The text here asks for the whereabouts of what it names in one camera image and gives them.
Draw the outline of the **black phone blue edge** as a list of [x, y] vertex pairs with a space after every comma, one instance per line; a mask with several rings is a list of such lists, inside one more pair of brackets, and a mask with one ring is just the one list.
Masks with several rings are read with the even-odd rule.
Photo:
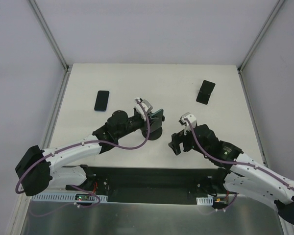
[[148, 117], [149, 117], [149, 123], [150, 123], [150, 131], [155, 132], [156, 130], [162, 127], [162, 123], [165, 120], [164, 110], [159, 109], [154, 113], [150, 113]]

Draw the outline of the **black round-base phone stand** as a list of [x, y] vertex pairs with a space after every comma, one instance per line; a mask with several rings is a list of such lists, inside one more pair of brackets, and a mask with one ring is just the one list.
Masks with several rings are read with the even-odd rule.
[[[147, 136], [147, 131], [148, 131], [147, 126], [145, 126], [144, 128], [141, 128], [141, 133], [144, 137]], [[163, 133], [162, 124], [151, 123], [150, 124], [150, 134], [149, 134], [148, 140], [150, 140], [150, 141], [157, 140], [161, 137], [162, 133]]]

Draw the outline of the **black folding phone stand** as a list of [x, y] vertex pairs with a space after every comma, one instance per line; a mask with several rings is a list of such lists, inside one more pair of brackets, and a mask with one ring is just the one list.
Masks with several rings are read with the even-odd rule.
[[213, 82], [204, 80], [196, 97], [196, 102], [207, 105], [215, 85]]

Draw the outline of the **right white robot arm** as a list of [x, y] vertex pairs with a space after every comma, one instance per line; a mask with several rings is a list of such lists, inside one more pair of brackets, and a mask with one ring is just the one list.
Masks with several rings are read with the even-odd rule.
[[214, 192], [226, 190], [252, 198], [294, 225], [294, 180], [257, 163], [239, 147], [219, 140], [206, 124], [172, 134], [169, 147], [175, 155], [197, 151], [217, 166], [219, 173], [211, 180]]

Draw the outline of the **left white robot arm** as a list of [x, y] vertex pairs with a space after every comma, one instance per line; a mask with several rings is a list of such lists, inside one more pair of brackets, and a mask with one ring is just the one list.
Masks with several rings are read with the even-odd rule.
[[[87, 137], [55, 148], [40, 149], [38, 145], [30, 147], [17, 166], [15, 172], [19, 178], [15, 192], [26, 196], [37, 195], [47, 188], [75, 185], [82, 190], [90, 190], [94, 179], [81, 166], [67, 167], [77, 160], [103, 154], [119, 148], [136, 150], [148, 140], [156, 140], [162, 135], [162, 123], [165, 120], [163, 109], [146, 113], [134, 109], [129, 117], [125, 111], [115, 111], [107, 122]], [[121, 146], [119, 139], [140, 130], [144, 141], [133, 147]]]

